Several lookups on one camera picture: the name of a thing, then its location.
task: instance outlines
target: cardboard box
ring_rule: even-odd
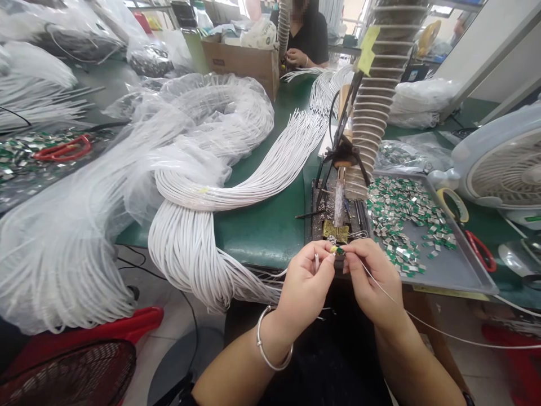
[[[252,77],[263,85],[270,100],[274,101],[280,85],[278,51],[227,45],[221,42],[221,34],[201,39],[201,45],[210,70]]]

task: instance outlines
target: person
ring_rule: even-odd
[[[192,404],[390,406],[385,382],[403,405],[472,404],[404,310],[400,277],[380,247],[370,239],[342,246],[353,304],[344,292],[329,289],[335,277],[331,248],[330,242],[315,241],[293,257],[278,306],[261,321],[261,347],[272,366],[287,361],[295,343],[287,368],[275,372],[260,352],[256,325],[261,312],[251,320],[244,314],[245,332],[202,373],[191,393]],[[317,270],[316,254],[321,260]],[[367,275],[361,261],[393,300]],[[332,310],[322,312],[326,301],[332,302]]]
[[[329,65],[327,21],[319,12],[318,0],[292,0],[286,61],[294,68],[326,68]],[[274,10],[270,20],[278,27],[280,13]]]

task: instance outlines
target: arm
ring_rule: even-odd
[[[393,394],[407,406],[465,406],[460,388],[427,349],[404,310],[400,276],[379,245],[365,239],[342,248],[348,263],[344,273],[351,273],[357,303],[374,323],[380,363]]]
[[[320,314],[334,277],[334,255],[327,241],[311,242],[291,260],[280,302],[261,322],[263,350],[280,366],[297,337]],[[314,259],[321,265],[316,273]],[[274,371],[256,345],[256,326],[233,341],[203,372],[192,395],[199,406],[255,405]]]
[[[299,68],[326,68],[329,66],[329,61],[323,62],[321,64],[315,64],[312,62],[312,59],[308,57],[307,54],[298,50],[297,48],[290,48],[286,52],[286,60],[290,65]]]

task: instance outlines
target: coiled white wire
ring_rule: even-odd
[[[158,190],[166,200],[152,221],[149,251],[169,282],[193,292],[212,312],[227,309],[233,297],[277,303],[280,281],[272,275],[257,277],[216,247],[211,211],[243,207],[281,192],[324,133],[325,120],[296,111],[258,169],[232,188],[194,185],[180,172],[157,170]]]
[[[232,188],[191,182],[182,171],[157,170],[160,194],[194,210],[231,210],[249,206],[284,190],[299,174],[308,155],[321,140],[325,121],[295,111],[257,170]]]

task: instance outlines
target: black shirt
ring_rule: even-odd
[[[270,20],[276,28],[278,28],[278,14],[278,10],[274,10],[270,15]],[[295,37],[289,32],[287,49],[291,48],[301,50],[317,65],[329,61],[327,21],[323,14],[318,12],[315,21],[305,21]]]

